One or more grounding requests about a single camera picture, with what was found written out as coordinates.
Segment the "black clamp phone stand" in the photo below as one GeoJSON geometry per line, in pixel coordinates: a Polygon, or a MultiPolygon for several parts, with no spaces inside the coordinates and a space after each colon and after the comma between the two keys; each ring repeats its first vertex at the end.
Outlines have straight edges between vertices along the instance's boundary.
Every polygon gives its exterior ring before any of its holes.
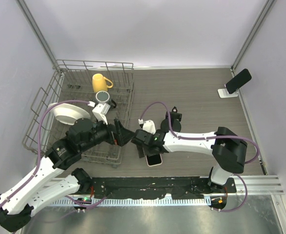
{"type": "Polygon", "coordinates": [[[169,126],[171,126],[174,132],[180,132],[182,129],[181,120],[182,114],[179,113],[177,107],[174,106],[170,112],[170,119],[168,113],[165,114],[165,119],[161,122],[161,130],[163,132],[169,132],[169,126]]]}

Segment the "pink case phone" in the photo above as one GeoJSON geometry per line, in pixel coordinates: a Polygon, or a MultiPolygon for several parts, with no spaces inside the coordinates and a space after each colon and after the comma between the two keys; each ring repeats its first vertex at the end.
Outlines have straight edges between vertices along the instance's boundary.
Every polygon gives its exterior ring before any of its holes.
{"type": "Polygon", "coordinates": [[[163,162],[161,154],[146,156],[145,159],[149,167],[161,165],[163,162]]]}

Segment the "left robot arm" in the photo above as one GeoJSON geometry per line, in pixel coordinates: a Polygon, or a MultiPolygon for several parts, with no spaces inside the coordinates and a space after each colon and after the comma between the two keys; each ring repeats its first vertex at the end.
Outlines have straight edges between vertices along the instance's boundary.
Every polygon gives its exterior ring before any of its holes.
{"type": "Polygon", "coordinates": [[[134,135],[118,119],[108,125],[87,118],[76,120],[66,136],[56,141],[39,159],[36,168],[12,189],[0,194],[0,225],[9,232],[15,232],[27,225],[31,217],[50,201],[76,192],[81,195],[88,193],[93,181],[82,168],[75,169],[50,189],[43,187],[81,160],[83,152],[103,142],[122,147],[134,135]]]}

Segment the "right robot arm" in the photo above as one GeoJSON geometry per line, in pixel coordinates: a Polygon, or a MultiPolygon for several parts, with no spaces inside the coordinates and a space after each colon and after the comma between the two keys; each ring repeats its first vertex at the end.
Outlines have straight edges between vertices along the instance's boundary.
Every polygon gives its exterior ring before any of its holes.
{"type": "Polygon", "coordinates": [[[245,168],[247,143],[232,131],[219,127],[215,132],[191,134],[179,132],[155,133],[138,129],[131,140],[140,156],[151,157],[173,152],[191,152],[212,156],[212,167],[207,180],[208,189],[214,193],[224,188],[233,174],[242,174],[245,168]]]}

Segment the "black case phone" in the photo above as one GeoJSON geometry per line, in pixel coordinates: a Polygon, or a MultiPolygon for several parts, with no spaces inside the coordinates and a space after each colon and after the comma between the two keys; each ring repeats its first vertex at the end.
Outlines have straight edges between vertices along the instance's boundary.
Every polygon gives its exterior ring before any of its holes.
{"type": "Polygon", "coordinates": [[[243,69],[240,73],[238,73],[234,78],[232,78],[228,83],[225,84],[225,88],[227,89],[229,94],[233,94],[246,83],[248,83],[252,79],[252,76],[248,69],[243,69]]]}

